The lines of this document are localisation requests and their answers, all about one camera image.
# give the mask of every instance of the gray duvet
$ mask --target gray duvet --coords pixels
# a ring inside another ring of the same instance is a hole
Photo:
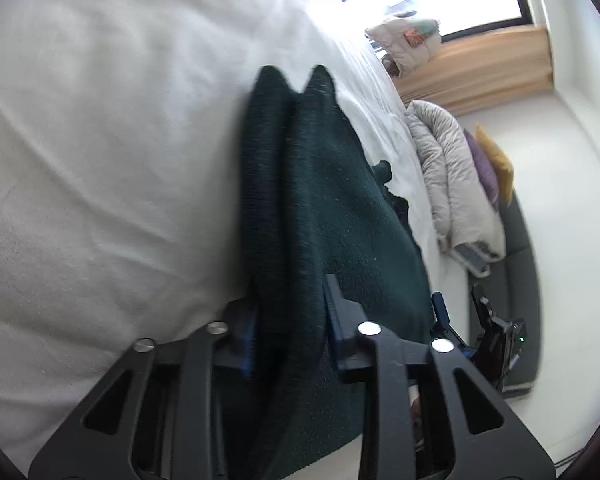
[[[502,221],[478,179],[462,126],[433,103],[412,101],[406,121],[422,166],[440,247],[474,275],[505,254]]]

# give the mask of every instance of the bed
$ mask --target bed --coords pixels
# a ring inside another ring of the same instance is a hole
[[[133,341],[183,338],[244,294],[239,123],[265,64],[297,90],[328,68],[467,334],[404,105],[338,4],[0,0],[0,447],[21,471]],[[312,478],[353,478],[356,449]]]

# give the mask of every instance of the dark green towel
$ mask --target dark green towel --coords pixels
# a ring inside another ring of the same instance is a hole
[[[259,304],[253,381],[272,392],[244,479],[282,478],[362,430],[363,389],[337,381],[326,345],[325,274],[369,319],[430,339],[427,274],[390,179],[387,162],[366,163],[324,67],[303,94],[262,69],[242,133],[242,224]]]

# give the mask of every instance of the floor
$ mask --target floor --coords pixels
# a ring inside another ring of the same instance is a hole
[[[481,124],[515,166],[542,299],[535,389],[511,405],[554,462],[600,423],[600,160],[560,99],[542,95],[459,118]]]

